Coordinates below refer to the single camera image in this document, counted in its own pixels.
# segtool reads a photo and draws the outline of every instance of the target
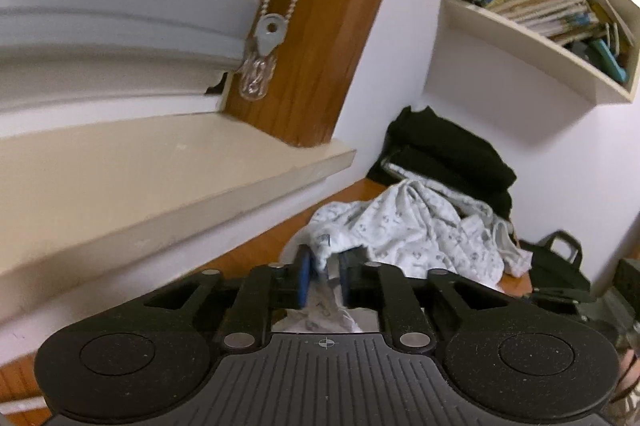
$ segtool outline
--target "folded black cloth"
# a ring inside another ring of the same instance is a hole
[[[388,161],[482,200],[508,219],[512,200],[507,189],[516,174],[489,142],[436,115],[431,108],[402,110],[388,128],[379,160],[367,177],[389,186],[398,178],[383,168]]]

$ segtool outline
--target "wall shelf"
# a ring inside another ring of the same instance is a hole
[[[631,0],[609,0],[636,37],[628,61],[628,81],[620,85],[605,73],[547,38],[461,0],[444,0],[449,24],[487,41],[535,66],[594,104],[633,102],[640,83],[640,6]]]

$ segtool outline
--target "black bag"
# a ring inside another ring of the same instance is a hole
[[[561,239],[574,249],[571,261],[551,250],[554,240]],[[534,288],[554,287],[589,292],[591,282],[580,272],[582,246],[567,231],[556,231],[538,244],[520,241],[520,248],[533,253],[529,277]]]

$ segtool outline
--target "black device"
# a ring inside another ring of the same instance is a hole
[[[302,247],[292,265],[204,271],[60,330],[36,356],[47,424],[608,424],[618,358],[595,330],[353,250],[340,255],[344,302],[377,311],[380,332],[271,332],[275,309],[305,305],[310,272]]]

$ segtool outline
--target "beige window sill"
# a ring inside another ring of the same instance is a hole
[[[348,168],[220,114],[0,139],[0,320]]]

